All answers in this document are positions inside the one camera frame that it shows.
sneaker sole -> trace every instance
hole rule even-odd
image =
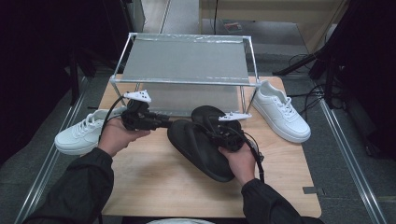
[[[308,140],[309,136],[311,134],[309,134],[307,137],[305,138],[296,138],[293,136],[288,135],[287,133],[284,133],[282,130],[280,130],[270,119],[270,117],[267,115],[267,113],[265,113],[264,109],[262,108],[262,106],[257,103],[255,100],[253,100],[253,106],[256,108],[256,110],[262,115],[262,117],[265,119],[265,121],[267,121],[268,125],[270,126],[270,128],[274,131],[274,133],[276,133],[277,135],[281,136],[282,138],[293,142],[293,143],[302,143],[306,140]]]
[[[59,147],[56,147],[56,149],[58,149],[60,152],[62,152],[63,154],[66,154],[66,155],[78,156],[78,155],[83,155],[83,154],[87,154],[87,153],[91,152],[94,147],[97,147],[97,145],[98,144],[96,143],[96,144],[93,144],[92,146],[79,148],[76,150],[66,150],[66,149],[61,149]]]

person's hand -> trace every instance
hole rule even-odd
[[[236,152],[224,147],[219,147],[219,151],[227,158],[233,174],[242,186],[254,179],[256,161],[246,143]]]
[[[110,119],[103,130],[98,147],[111,157],[114,157],[130,142],[150,134],[150,131],[128,131],[120,118]]]

black sleeve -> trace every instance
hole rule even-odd
[[[242,195],[249,224],[323,223],[317,218],[301,217],[284,197],[259,179],[247,182],[242,187]]]
[[[113,190],[112,162],[99,148],[74,160],[23,223],[93,223]]]

white clip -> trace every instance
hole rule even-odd
[[[142,101],[142,102],[151,102],[151,98],[149,97],[148,91],[135,91],[135,92],[126,92],[124,93],[123,97],[131,99],[131,100],[137,100],[137,101]]]
[[[225,116],[219,117],[220,121],[236,120],[236,119],[249,119],[251,114],[240,114],[240,113],[225,113]]]

white sneaker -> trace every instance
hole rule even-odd
[[[119,116],[126,106],[113,109],[109,119]],[[82,155],[97,147],[99,135],[105,122],[107,109],[96,110],[83,121],[63,130],[55,137],[56,148],[67,155]]]
[[[273,87],[268,80],[262,81],[262,86],[253,99],[253,106],[282,138],[302,143],[311,135],[308,124],[291,105],[291,98]]]

